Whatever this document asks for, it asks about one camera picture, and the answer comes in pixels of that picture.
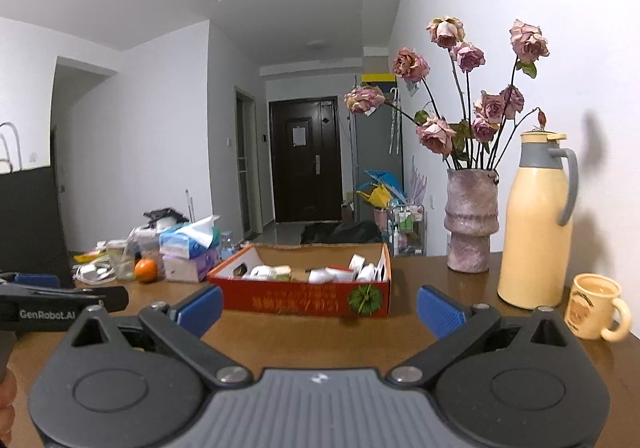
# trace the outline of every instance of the tiled floor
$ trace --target tiled floor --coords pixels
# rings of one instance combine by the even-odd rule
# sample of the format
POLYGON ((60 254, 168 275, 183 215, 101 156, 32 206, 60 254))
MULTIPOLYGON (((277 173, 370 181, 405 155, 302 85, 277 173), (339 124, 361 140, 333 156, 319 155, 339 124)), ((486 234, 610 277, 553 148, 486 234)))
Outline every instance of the tiled floor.
POLYGON ((297 246, 300 234, 308 223, 268 223, 253 242, 279 246, 297 246))

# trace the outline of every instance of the orange fruit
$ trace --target orange fruit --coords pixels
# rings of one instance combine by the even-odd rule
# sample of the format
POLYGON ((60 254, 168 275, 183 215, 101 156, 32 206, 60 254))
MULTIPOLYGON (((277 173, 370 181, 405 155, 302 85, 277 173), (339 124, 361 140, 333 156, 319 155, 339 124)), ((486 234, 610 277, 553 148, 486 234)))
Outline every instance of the orange fruit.
POLYGON ((153 259, 140 259, 133 274, 138 282, 153 282, 158 276, 158 265, 153 259))

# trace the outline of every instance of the dried rose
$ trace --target dried rose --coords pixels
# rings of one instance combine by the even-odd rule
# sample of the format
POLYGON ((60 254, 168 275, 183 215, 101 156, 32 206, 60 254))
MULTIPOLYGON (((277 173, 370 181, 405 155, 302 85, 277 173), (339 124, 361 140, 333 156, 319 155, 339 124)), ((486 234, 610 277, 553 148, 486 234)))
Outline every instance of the dried rose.
POLYGON ((476 67, 484 66, 484 53, 471 42, 460 42, 451 49, 450 54, 462 72, 468 73, 476 67))
POLYGON ((538 26, 531 26, 516 19, 511 33, 511 46, 521 62, 531 64, 541 56, 549 56, 548 41, 538 26))
POLYGON ((544 131, 546 126, 546 115, 542 112, 542 109, 538 109, 538 123, 540 130, 544 131))
POLYGON ((406 82, 420 82, 431 70, 424 57, 409 48, 398 51, 392 69, 406 82))
POLYGON ((505 100, 499 94, 487 94, 481 91, 482 98, 474 104, 476 116, 480 116, 489 123, 500 123, 504 114, 505 100))
POLYGON ((448 50, 465 40, 462 22, 455 17, 433 19, 427 26, 427 31, 431 34, 432 42, 448 50))
POLYGON ((383 104, 385 96, 378 86, 358 86, 345 95, 344 102, 351 113, 365 113, 370 108, 383 104))
POLYGON ((524 109, 524 96, 514 85, 508 85, 502 89, 502 91, 500 91, 500 96, 502 96, 507 102, 507 105, 504 108, 504 117, 508 120, 514 120, 516 118, 516 112, 521 113, 524 109))
POLYGON ((494 135, 497 132, 497 130, 491 126, 491 123, 481 116, 477 117, 473 123, 471 123, 471 130, 474 133, 474 138, 480 141, 480 143, 489 143, 489 141, 494 139, 494 135))
POLYGON ((456 135, 456 132, 449 127, 445 120, 429 118, 425 123, 415 128, 415 133, 418 135, 420 143, 431 152, 447 156, 453 150, 451 138, 456 135))

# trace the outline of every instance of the open box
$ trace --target open box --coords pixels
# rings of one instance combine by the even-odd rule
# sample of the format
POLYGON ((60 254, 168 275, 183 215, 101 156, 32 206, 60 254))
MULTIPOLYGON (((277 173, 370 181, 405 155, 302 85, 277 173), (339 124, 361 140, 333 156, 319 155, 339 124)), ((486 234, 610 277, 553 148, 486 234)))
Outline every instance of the open box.
POLYGON ((386 244, 297 247, 252 244, 211 269, 207 280, 222 289, 225 309, 338 317, 383 317, 389 312, 391 265, 386 244), (365 257, 367 263, 378 266, 382 281, 325 284, 307 282, 309 269, 349 266, 355 253, 365 257), (243 264, 248 273, 260 265, 291 266, 292 281, 235 279, 234 270, 241 268, 243 264))

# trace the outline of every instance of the yellow thermos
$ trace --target yellow thermos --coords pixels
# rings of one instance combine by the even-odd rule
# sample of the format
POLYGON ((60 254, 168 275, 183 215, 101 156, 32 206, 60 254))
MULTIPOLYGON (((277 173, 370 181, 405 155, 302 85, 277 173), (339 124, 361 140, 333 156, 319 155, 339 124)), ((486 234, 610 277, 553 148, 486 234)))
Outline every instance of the yellow thermos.
POLYGON ((498 295, 523 309, 562 300, 578 196, 578 162, 564 134, 523 133, 520 168, 507 203, 498 295), (562 170, 567 158, 569 180, 562 170))

